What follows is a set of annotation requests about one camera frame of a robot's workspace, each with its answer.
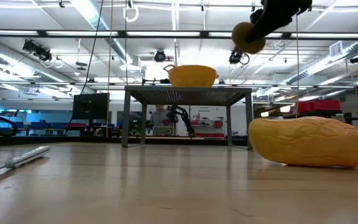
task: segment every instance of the computer monitor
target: computer monitor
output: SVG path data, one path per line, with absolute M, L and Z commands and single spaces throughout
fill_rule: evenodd
M 109 102 L 109 93 L 76 95 L 73 103 L 73 119 L 106 119 Z

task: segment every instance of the yellow bowl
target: yellow bowl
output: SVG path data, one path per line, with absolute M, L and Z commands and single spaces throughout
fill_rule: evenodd
M 215 79 L 219 78 L 215 69 L 203 65 L 168 65 L 163 69 L 175 87 L 212 87 Z

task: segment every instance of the bowl handle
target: bowl handle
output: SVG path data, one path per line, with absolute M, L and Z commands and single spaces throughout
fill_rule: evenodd
M 169 67 L 176 68 L 176 66 L 174 66 L 174 65 L 167 65 L 167 66 L 165 66 L 165 68 L 163 68 L 163 69 L 164 69 L 165 71 L 169 72 L 169 70 L 167 70 L 167 68 L 169 68 Z

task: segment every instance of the person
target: person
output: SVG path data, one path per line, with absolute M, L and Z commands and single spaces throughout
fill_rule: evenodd
M 150 117 L 150 124 L 153 125 L 153 135 L 162 136 L 170 134 L 171 130 L 168 128 L 159 128 L 164 126 L 169 126 L 169 118 L 167 116 L 168 111 L 164 108 L 164 105 L 155 105 L 156 110 L 152 113 Z

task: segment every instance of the metal table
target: metal table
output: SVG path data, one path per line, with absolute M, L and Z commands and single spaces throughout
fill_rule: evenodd
M 247 132 L 253 119 L 251 88 L 188 88 L 171 86 L 125 86 L 122 146 L 128 147 L 131 96 L 142 104 L 142 138 L 145 142 L 147 105 L 225 106 L 227 116 L 227 144 L 232 145 L 231 106 L 246 99 Z M 248 138 L 248 149 L 252 149 Z

